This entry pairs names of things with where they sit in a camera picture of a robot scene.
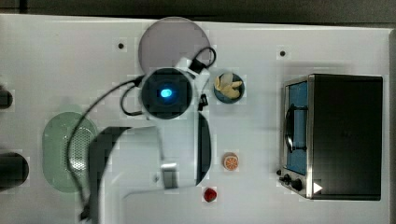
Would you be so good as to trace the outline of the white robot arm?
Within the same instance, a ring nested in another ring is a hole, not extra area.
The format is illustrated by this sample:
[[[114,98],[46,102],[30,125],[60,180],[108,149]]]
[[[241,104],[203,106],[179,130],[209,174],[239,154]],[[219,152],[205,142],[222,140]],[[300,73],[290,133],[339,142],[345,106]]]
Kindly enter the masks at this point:
[[[202,115],[208,66],[183,58],[142,78],[139,103],[148,127],[107,127],[89,147],[90,224],[125,224],[134,194],[195,187],[211,165]]]

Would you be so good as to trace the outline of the black robot base lower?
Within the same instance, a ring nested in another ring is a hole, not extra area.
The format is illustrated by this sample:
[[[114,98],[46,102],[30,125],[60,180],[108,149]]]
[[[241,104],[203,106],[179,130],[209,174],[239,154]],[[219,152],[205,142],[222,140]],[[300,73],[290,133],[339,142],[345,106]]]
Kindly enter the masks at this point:
[[[5,191],[20,186],[29,175],[29,164],[15,152],[0,155],[0,190]]]

